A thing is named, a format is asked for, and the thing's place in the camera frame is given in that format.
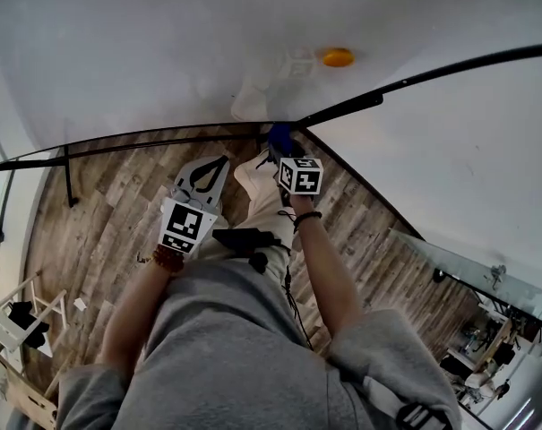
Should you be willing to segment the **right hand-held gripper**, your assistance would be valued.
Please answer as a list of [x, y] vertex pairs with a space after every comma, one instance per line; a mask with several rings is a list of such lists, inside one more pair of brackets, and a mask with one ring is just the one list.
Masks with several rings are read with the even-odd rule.
[[315, 196], [320, 193], [323, 180], [323, 164], [319, 159], [306, 158], [305, 148], [293, 142], [290, 158], [283, 158], [281, 147], [269, 145], [269, 161], [279, 162], [278, 186], [284, 206], [290, 206], [290, 196]]

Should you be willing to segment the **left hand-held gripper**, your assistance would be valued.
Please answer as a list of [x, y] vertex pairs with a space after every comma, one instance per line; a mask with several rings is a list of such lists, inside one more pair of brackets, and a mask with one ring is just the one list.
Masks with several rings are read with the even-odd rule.
[[219, 199], [229, 169], [228, 157], [195, 159], [181, 168], [178, 187], [170, 190], [161, 205], [159, 245], [181, 254], [196, 252], [219, 219]]

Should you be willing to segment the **blue wiping cloth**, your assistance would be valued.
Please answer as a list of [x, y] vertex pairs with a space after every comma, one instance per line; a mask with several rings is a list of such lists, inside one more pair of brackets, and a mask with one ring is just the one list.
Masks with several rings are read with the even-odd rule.
[[282, 157], [290, 157], [293, 151], [293, 141], [289, 124], [274, 124], [268, 132], [268, 146]]

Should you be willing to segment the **white table with black frame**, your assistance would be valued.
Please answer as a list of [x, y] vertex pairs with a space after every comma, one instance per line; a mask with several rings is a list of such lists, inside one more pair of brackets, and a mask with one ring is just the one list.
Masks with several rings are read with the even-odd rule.
[[[324, 65], [332, 47], [355, 62]], [[0, 142], [10, 160], [162, 127], [296, 122], [535, 57], [542, 0], [0, 0]]]

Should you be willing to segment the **person's left forearm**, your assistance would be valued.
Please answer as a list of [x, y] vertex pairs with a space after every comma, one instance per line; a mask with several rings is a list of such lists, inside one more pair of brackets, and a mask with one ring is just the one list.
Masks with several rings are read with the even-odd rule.
[[148, 262], [122, 294], [105, 329], [98, 362], [131, 379], [149, 337], [171, 272]]

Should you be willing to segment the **person's right forearm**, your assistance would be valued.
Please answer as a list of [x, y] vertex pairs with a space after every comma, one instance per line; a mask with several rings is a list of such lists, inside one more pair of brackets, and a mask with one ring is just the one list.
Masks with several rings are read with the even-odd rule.
[[356, 282], [332, 244], [310, 197], [292, 195], [290, 204], [297, 215], [297, 232], [320, 315], [329, 334], [335, 337], [362, 315]]

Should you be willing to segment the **black waist-worn device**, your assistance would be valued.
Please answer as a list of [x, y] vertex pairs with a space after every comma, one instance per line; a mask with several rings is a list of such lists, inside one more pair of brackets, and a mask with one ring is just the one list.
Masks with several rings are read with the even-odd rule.
[[269, 259], [261, 252], [263, 248], [282, 247], [281, 241], [269, 231], [258, 228], [217, 229], [212, 237], [234, 252], [236, 258], [246, 258], [248, 263], [263, 274]]

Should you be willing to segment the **orange round magnet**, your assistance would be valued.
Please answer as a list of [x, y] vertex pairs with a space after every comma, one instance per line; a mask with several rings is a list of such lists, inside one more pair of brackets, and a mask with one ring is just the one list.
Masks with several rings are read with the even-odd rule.
[[323, 52], [322, 62], [332, 68], [343, 68], [352, 65], [355, 62], [355, 56], [347, 48], [332, 47]]

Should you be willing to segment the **person in white shirt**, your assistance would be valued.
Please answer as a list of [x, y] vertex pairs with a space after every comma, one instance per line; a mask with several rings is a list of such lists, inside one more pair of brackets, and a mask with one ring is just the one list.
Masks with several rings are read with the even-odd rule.
[[461, 430], [442, 370], [404, 317], [364, 315], [310, 350], [280, 287], [239, 261], [192, 262], [168, 286], [132, 379], [60, 382], [60, 430]]

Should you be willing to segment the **frosted glass door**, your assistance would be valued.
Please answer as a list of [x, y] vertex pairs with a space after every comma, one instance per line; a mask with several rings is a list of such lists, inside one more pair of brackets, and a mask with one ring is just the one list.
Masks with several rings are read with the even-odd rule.
[[506, 273], [503, 283], [494, 292], [489, 282], [484, 279], [484, 275], [489, 273], [492, 266], [487, 267], [479, 262], [474, 262], [426, 241], [399, 232], [397, 229], [393, 229], [391, 233], [413, 251], [421, 254], [435, 268], [439, 268], [490, 295], [499, 297], [542, 321], [542, 289], [515, 279]]

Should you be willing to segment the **black cloth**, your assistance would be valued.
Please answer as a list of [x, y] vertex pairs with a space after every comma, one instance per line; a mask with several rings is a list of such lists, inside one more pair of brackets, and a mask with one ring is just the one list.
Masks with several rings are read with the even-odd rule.
[[[14, 302], [9, 306], [11, 308], [9, 319], [25, 331], [37, 320], [37, 317], [31, 313], [33, 308], [31, 301]], [[30, 348], [39, 349], [46, 344], [45, 334], [48, 330], [49, 325], [41, 322], [24, 343]]]

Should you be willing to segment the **black metal cart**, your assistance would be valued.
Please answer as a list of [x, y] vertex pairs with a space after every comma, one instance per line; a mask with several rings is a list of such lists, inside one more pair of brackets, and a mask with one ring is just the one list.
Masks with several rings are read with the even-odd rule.
[[435, 283], [441, 283], [445, 281], [446, 279], [457, 281], [462, 286], [471, 290], [475, 294], [476, 297], [484, 297], [491, 300], [494, 303], [494, 308], [500, 314], [507, 316], [512, 321], [513, 325], [516, 325], [516, 322], [519, 321], [520, 319], [524, 319], [527, 321], [527, 323], [537, 326], [542, 331], [542, 321], [538, 319], [537, 317], [523, 311], [522, 309], [518, 308], [515, 305], [511, 305], [510, 303], [503, 301], [499, 297], [490, 295], [486, 293], [485, 291], [482, 291], [478, 289], [477, 287], [457, 277], [454, 277], [453, 275], [443, 270], [440, 270], [439, 268], [434, 268], [432, 279]]

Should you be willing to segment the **white wooden chair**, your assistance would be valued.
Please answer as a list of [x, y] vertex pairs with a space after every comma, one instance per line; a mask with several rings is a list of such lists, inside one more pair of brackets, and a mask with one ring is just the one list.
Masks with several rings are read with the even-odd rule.
[[[61, 290], [53, 300], [47, 301], [37, 294], [35, 282], [38, 277], [39, 275], [36, 274], [26, 279], [6, 297], [0, 300], [0, 344], [8, 352], [14, 353], [21, 345], [26, 345], [24, 343], [25, 339], [41, 322], [49, 325], [48, 318], [55, 314], [61, 318], [61, 330], [57, 335], [56, 340], [52, 342], [47, 332], [45, 334], [46, 344], [39, 349], [36, 349], [46, 357], [52, 357], [54, 351], [59, 347], [69, 329], [65, 309], [65, 297], [67, 291], [65, 289]], [[26, 331], [9, 319], [9, 313], [11, 311], [9, 304], [23, 301], [31, 301], [33, 304], [31, 313], [37, 317], [37, 320]]]

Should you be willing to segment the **wooden box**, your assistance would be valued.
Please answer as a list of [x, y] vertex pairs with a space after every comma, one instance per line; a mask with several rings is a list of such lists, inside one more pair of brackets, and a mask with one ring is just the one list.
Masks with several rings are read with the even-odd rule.
[[0, 399], [45, 430], [56, 430], [57, 407], [0, 355]]

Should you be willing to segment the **cluttered wooden workbench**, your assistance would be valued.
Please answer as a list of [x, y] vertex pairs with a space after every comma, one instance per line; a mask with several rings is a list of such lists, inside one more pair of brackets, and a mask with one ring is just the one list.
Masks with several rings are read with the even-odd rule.
[[542, 352], [542, 327], [509, 306], [477, 305], [440, 360], [458, 402], [478, 414], [501, 400], [526, 357]]

